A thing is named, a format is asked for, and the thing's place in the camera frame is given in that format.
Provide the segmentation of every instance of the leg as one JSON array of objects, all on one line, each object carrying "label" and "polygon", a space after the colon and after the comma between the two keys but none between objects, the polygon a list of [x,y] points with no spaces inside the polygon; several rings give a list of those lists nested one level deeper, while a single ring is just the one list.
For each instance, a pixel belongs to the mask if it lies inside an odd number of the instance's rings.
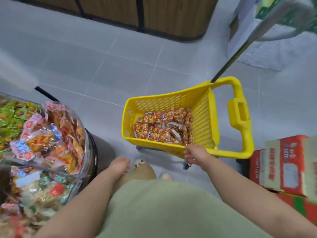
[{"label": "leg", "polygon": [[114,186],[113,193],[115,193],[130,180],[156,180],[156,175],[149,164],[142,164],[134,169],[131,173],[122,176]]}]

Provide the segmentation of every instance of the tiled floor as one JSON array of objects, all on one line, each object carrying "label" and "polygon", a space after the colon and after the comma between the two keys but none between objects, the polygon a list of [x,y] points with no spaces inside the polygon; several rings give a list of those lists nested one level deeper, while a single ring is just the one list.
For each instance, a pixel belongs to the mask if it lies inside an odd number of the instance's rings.
[{"label": "tiled floor", "polygon": [[[203,39],[178,43],[0,0],[0,46],[24,62],[38,76],[42,88],[75,109],[85,127],[109,142],[117,156],[126,156],[132,162],[147,157],[157,175],[167,170],[175,180],[196,184],[218,195],[199,167],[183,171],[182,160],[177,157],[158,151],[138,152],[121,137],[121,116],[129,97],[178,91],[212,79],[227,60],[228,24],[237,2],[219,0]],[[256,148],[261,148],[267,139],[316,134],[313,100],[317,94],[306,92],[314,90],[316,79],[294,77],[289,83],[275,75],[276,72],[238,62],[223,75],[236,76],[243,84]],[[1,80],[0,91],[39,103],[46,99]],[[217,88],[215,95],[219,147],[240,151],[241,137],[229,124],[226,106],[233,96],[232,88]],[[235,160],[223,160],[239,169]]]}]

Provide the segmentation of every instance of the yellow shopping cart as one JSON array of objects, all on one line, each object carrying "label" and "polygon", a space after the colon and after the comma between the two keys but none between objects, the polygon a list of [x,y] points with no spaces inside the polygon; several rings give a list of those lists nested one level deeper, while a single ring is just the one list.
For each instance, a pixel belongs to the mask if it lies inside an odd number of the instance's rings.
[{"label": "yellow shopping cart", "polygon": [[[212,92],[222,85],[232,85],[234,98],[228,102],[230,124],[241,132],[243,149],[233,152],[218,149],[220,140],[216,101]],[[169,108],[190,108],[194,121],[192,124],[194,143],[200,144],[213,156],[235,159],[247,159],[254,151],[251,133],[251,120],[248,104],[243,95],[242,86],[235,77],[219,78],[215,83],[204,82],[192,88],[169,94],[134,97],[127,100],[122,116],[122,137],[131,144],[165,151],[184,158],[184,146],[160,143],[134,138],[132,127],[137,118],[148,111]]]}]

